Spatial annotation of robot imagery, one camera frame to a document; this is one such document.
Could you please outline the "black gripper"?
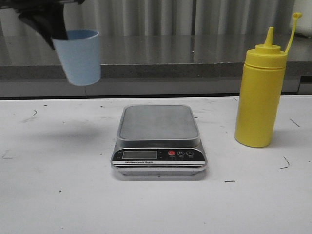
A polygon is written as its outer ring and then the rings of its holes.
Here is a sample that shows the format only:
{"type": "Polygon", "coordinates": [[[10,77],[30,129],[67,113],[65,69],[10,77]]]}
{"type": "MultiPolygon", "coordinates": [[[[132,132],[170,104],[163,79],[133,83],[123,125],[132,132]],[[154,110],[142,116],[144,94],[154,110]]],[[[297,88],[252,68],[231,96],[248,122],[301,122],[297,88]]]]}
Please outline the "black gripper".
{"type": "Polygon", "coordinates": [[[12,8],[17,11],[54,4],[52,10],[41,9],[20,13],[18,18],[38,32],[52,50],[55,49],[52,38],[68,40],[64,21],[64,5],[83,4],[85,0],[0,0],[1,9],[12,8]]]}

